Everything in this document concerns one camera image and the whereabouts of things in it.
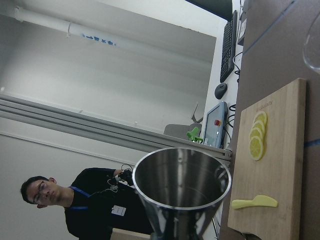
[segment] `wooden cutting board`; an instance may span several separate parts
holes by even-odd
[[[306,81],[298,78],[241,112],[231,201],[266,195],[278,207],[229,208],[228,227],[262,240],[298,240],[306,105]],[[257,112],[268,115],[265,153],[254,161],[249,134]]]

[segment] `computer mouse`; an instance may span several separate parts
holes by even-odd
[[[214,90],[214,95],[217,99],[221,99],[227,91],[227,84],[225,82],[220,83]]]

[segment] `id badge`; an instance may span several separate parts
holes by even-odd
[[[114,205],[111,213],[114,215],[124,216],[126,212],[126,208],[122,206]]]

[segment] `black keyboard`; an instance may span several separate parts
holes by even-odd
[[[235,68],[233,58],[236,54],[236,35],[237,11],[235,10],[232,20],[228,21],[224,27],[220,83],[223,83]]]

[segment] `table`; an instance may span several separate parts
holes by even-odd
[[[300,240],[320,236],[320,75],[307,68],[302,56],[307,31],[319,11],[319,0],[251,2],[229,146],[234,163],[242,110],[297,78],[307,79]],[[223,203],[219,239],[243,240],[243,236],[227,227],[229,205],[230,193]]]

